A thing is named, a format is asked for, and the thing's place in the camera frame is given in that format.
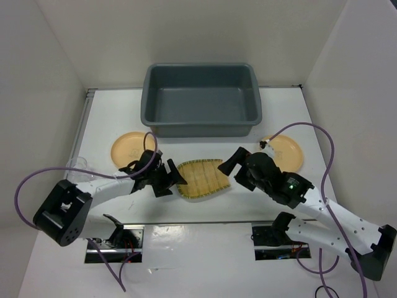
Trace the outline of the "woven bamboo tray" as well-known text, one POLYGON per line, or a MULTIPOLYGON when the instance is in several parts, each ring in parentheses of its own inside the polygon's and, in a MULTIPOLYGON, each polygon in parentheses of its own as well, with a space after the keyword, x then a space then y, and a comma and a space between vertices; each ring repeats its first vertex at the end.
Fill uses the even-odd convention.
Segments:
POLYGON ((222 163, 222 159, 201 159, 178 165, 179 174, 187 182, 177 185, 179 194, 184 199, 200 199, 229 188, 229 177, 218 169, 222 163))

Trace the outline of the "tan plastic plate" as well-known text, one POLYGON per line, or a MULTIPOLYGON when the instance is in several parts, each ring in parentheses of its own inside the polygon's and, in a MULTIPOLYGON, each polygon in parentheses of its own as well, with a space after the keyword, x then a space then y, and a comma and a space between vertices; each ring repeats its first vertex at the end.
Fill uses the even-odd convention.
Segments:
POLYGON ((144 132, 128 132, 120 136, 112 145, 110 157, 117 169, 128 166, 133 161, 139 161, 147 150, 154 150, 155 142, 152 135, 146 139, 144 132))
POLYGON ((264 150, 264 142, 272 147, 273 159, 275 164, 280 168, 281 171, 286 172, 299 172, 303 165, 304 155, 300 146, 292 138, 286 135, 278 135, 273 137, 268 135, 260 141, 261 151, 264 150))

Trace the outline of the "clear plastic cup front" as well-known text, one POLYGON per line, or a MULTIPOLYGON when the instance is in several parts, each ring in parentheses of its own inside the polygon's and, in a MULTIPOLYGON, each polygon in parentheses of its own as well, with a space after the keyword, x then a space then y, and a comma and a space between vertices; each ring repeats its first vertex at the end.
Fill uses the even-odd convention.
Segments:
POLYGON ((91 182, 99 179, 99 177, 93 174, 83 173, 79 171, 69 171, 67 175, 67 179, 73 184, 78 184, 78 183, 91 182))

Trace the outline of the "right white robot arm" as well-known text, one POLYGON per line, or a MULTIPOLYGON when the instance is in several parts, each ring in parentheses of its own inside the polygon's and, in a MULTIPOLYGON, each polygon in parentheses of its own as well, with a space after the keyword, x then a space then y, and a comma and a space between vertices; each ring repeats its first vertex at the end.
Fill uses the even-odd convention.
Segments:
POLYGON ((324 202, 320 190, 310 181, 281 171, 265 151, 250 153, 240 147, 218 169, 228 176, 236 165, 241 167, 234 177, 238 184, 250 191, 260 189, 275 202, 321 223, 316 226, 281 212, 272 224, 275 242, 317 244, 349 260, 364 277, 381 280, 395 244, 395 228, 370 223, 334 201, 324 202))

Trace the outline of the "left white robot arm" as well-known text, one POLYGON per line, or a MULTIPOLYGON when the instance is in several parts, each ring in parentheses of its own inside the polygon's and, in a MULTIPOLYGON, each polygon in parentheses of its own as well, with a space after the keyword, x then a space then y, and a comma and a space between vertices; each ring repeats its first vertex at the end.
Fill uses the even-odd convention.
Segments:
POLYGON ((172 194, 176 184, 186 185, 171 159, 167 160, 170 171, 161 159, 162 154, 145 150, 135 160, 118 170, 125 179, 102 178, 74 184, 63 179, 55 185, 33 217, 36 227, 46 233, 59 246, 68 246, 80 237, 92 206, 127 196, 149 185, 156 197, 172 194))

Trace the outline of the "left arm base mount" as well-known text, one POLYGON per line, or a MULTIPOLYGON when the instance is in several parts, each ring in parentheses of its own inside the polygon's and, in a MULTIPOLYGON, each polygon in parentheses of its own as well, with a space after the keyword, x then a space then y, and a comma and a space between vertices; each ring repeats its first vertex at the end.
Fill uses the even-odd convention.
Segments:
POLYGON ((141 263, 144 226, 130 227, 115 217, 104 214, 115 228, 109 237, 92 238, 94 244, 87 244, 85 263, 141 263))

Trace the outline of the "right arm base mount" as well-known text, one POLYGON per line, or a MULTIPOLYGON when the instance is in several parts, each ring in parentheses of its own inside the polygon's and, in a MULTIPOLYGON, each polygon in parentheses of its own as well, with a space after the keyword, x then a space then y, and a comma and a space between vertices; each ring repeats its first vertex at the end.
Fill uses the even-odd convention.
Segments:
POLYGON ((311 258, 307 243, 289 239, 279 240, 272 230, 271 222, 252 223, 251 227, 256 261, 295 260, 298 253, 303 259, 311 258))

